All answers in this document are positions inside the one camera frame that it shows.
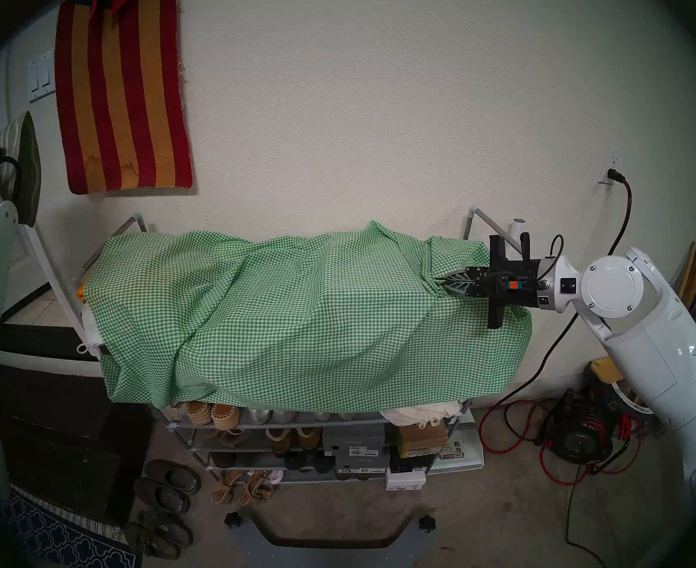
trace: black knob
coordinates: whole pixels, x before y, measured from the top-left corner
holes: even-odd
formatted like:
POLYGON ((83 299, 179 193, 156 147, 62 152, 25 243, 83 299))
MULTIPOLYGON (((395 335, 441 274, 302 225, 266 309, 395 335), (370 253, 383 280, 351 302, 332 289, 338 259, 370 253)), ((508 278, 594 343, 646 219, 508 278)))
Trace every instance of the black knob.
POLYGON ((242 523, 242 522, 243 522, 243 520, 240 518, 240 515, 238 515, 237 513, 228 513, 227 516, 225 517, 225 525, 227 526, 228 529, 237 529, 238 527, 240 527, 240 523, 242 523))
POLYGON ((429 515, 419 519, 419 529, 424 533, 432 533, 435 530, 435 520, 429 515))

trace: white wall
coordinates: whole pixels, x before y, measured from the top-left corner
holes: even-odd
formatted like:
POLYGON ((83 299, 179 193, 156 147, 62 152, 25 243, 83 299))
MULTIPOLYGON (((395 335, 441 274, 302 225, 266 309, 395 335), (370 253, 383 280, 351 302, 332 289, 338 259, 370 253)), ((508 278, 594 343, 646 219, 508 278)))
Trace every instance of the white wall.
MULTIPOLYGON (((12 115, 30 108, 41 237, 64 276, 140 211, 156 230, 253 240, 376 219, 460 237, 471 204, 555 233, 583 267, 604 254, 624 189, 595 183, 626 151, 624 244, 671 276, 696 238, 696 49, 658 0, 179 0, 183 98, 196 185, 76 196, 56 100, 26 103, 25 65, 56 12, 11 45, 12 115)), ((490 234, 475 224, 483 239, 490 234)), ((535 312, 517 379, 571 315, 535 312)), ((546 375, 603 355, 577 324, 546 375)))

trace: orange object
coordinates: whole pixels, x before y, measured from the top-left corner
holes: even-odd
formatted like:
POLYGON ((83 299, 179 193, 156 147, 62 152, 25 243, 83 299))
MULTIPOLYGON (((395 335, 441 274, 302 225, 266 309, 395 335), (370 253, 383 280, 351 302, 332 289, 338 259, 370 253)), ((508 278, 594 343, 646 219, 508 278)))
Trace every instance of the orange object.
POLYGON ((75 293, 75 295, 77 295, 77 299, 79 299, 83 303, 85 302, 85 285, 87 285, 87 279, 82 282, 80 287, 77 289, 77 292, 75 293))

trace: electrical outlet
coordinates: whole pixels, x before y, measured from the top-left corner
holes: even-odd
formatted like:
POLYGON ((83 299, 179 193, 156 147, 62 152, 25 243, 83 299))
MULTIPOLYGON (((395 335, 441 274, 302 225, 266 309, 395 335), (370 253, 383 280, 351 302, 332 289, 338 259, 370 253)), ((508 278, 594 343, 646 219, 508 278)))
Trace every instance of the electrical outlet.
POLYGON ((619 166, 621 162, 621 155, 623 153, 623 150, 617 149, 615 146, 608 147, 608 152, 605 153, 605 162, 603 163, 603 170, 600 172, 598 183, 603 183, 604 185, 614 184, 614 182, 608 178, 608 169, 614 169, 621 172, 619 166))

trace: cardboard box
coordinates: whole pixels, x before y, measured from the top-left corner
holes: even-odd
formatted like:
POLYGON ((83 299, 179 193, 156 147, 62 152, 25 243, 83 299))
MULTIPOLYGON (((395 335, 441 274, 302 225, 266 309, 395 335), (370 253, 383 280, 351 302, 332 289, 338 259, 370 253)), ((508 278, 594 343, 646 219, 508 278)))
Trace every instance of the cardboard box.
POLYGON ((379 456, 345 456, 340 454, 335 460, 335 468, 338 472, 384 472, 387 465, 390 463, 389 454, 380 454, 379 456))
POLYGON ((325 456, 380 456, 385 445, 385 424, 327 426, 321 432, 321 443, 325 456))
POLYGON ((390 452, 390 471, 393 474, 400 474, 401 472, 414 472, 416 470, 423 470, 426 472, 427 467, 432 464, 432 460, 434 460, 434 458, 434 454, 401 458, 400 454, 398 453, 398 449, 393 448, 390 452))
POLYGON ((442 422, 434 427, 428 423, 423 430, 416 424, 398 428, 398 453, 401 458, 437 454, 447 442, 448 430, 442 422))
POLYGON ((477 425, 471 412, 467 411, 461 415, 456 431, 450 436, 448 444, 440 452, 429 473, 476 470, 484 465, 485 459, 477 425))
POLYGON ((427 481, 423 470, 400 472, 395 474, 388 468, 385 470, 386 491, 418 491, 427 481))

